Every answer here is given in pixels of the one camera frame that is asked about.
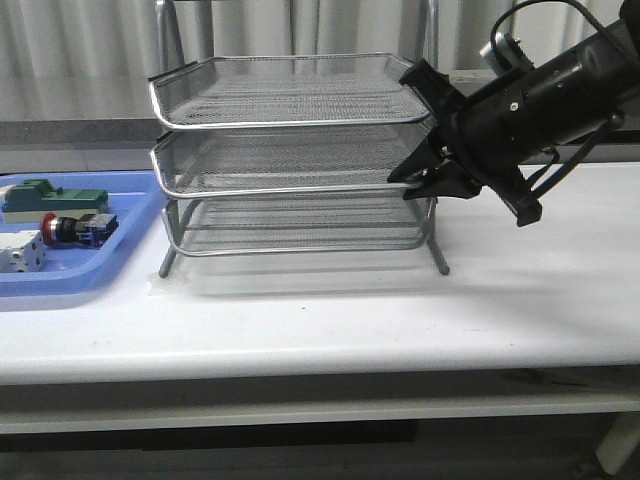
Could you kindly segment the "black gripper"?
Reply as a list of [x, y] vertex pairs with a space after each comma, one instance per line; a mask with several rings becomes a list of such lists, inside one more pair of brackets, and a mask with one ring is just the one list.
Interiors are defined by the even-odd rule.
[[529, 72], [514, 69], [466, 97], [426, 60], [417, 61], [400, 83], [420, 94], [437, 125], [387, 182], [408, 182], [428, 172], [404, 200], [471, 199], [487, 186], [514, 213], [518, 226], [539, 221], [542, 205], [525, 199], [531, 187], [519, 165], [553, 145], [529, 110], [530, 89], [553, 75], [549, 62]]

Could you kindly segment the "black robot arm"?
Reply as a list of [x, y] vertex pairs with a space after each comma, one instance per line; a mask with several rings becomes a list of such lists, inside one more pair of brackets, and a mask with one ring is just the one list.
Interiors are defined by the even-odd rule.
[[403, 74], [401, 84], [419, 94], [436, 121], [388, 177], [417, 181], [405, 199], [470, 199], [488, 187], [518, 226], [535, 223], [542, 216], [540, 197], [638, 116], [638, 2], [623, 2], [608, 26], [579, 2], [571, 5], [593, 35], [536, 67], [494, 25], [483, 55], [497, 76], [470, 96], [424, 59]]

